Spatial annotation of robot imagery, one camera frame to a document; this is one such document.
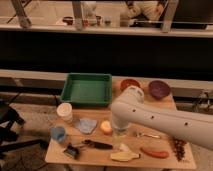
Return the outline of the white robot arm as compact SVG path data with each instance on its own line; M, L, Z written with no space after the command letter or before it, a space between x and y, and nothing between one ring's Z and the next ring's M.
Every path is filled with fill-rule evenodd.
M213 150L212 115L146 105L143 91L136 86L126 88L112 102L110 122L115 131L126 131L135 123Z

